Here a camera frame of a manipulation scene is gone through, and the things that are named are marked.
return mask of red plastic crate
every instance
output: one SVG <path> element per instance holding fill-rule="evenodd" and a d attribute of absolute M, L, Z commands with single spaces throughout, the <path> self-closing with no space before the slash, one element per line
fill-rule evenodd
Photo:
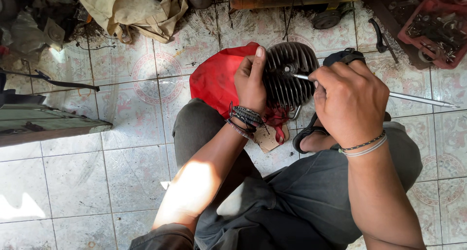
<path fill-rule="evenodd" d="M 410 19 L 401 29 L 397 37 L 402 40 L 406 44 L 412 44 L 416 46 L 418 49 L 421 49 L 426 55 L 435 59 L 436 54 L 433 53 L 429 48 L 433 48 L 431 45 L 435 44 L 430 39 L 425 36 L 420 36 L 416 38 L 411 38 L 406 34 L 407 28 L 412 24 L 413 20 L 417 17 L 418 14 L 430 14 L 430 13 L 444 13 L 444 14 L 451 14 L 456 13 L 456 15 L 463 16 L 464 21 L 462 25 L 462 31 L 467 33 L 467 7 L 460 6 L 457 4 L 451 4 L 450 0 L 425 0 L 423 1 L 415 12 L 412 14 Z M 467 53 L 467 44 L 465 44 L 460 50 L 456 51 L 454 55 L 454 62 L 446 63 L 447 56 L 444 54 L 443 50 L 441 50 L 440 55 L 437 59 L 433 61 L 433 63 L 442 68 L 442 69 L 454 69 L 457 65 L 461 62 L 464 58 L 465 54 Z"/>

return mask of fingernail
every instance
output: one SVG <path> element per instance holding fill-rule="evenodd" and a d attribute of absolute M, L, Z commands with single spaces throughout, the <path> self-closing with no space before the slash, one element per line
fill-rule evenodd
<path fill-rule="evenodd" d="M 262 48 L 258 47 L 256 49 L 256 56 L 262 57 L 262 55 L 263 55 L 263 50 L 262 50 Z"/>

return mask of gray pants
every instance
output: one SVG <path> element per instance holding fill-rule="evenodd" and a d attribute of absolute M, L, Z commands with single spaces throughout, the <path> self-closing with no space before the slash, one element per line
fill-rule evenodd
<path fill-rule="evenodd" d="M 215 109 L 201 99 L 190 100 L 179 112 L 172 132 L 178 169 L 224 125 L 224 118 Z M 401 124 L 384 122 L 383 127 L 395 169 L 408 191 L 422 170 L 420 151 Z M 257 207 L 266 207 L 307 220 L 336 249 L 345 249 L 361 236 L 350 211 L 347 164 L 346 156 L 335 145 L 299 159 L 266 183 L 243 150 L 202 213 L 196 242 L 205 249 L 226 223 Z"/>

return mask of foot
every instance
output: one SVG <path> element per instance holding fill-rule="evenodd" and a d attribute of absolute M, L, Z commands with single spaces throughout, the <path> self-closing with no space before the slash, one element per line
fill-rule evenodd
<path fill-rule="evenodd" d="M 323 127 L 323 124 L 318 118 L 313 126 Z M 319 152 L 330 149 L 336 143 L 337 141 L 332 136 L 326 135 L 324 132 L 314 131 L 302 139 L 300 149 L 304 152 Z"/>

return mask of forearm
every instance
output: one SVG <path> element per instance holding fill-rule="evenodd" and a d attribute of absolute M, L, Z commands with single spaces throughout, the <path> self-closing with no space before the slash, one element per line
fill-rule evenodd
<path fill-rule="evenodd" d="M 197 218 L 213 200 L 247 141 L 225 124 L 174 177 L 152 229 L 180 223 L 194 233 Z"/>
<path fill-rule="evenodd" d="M 362 233 L 395 245 L 423 248 L 418 218 L 394 169 L 388 143 L 348 161 L 352 216 Z"/>

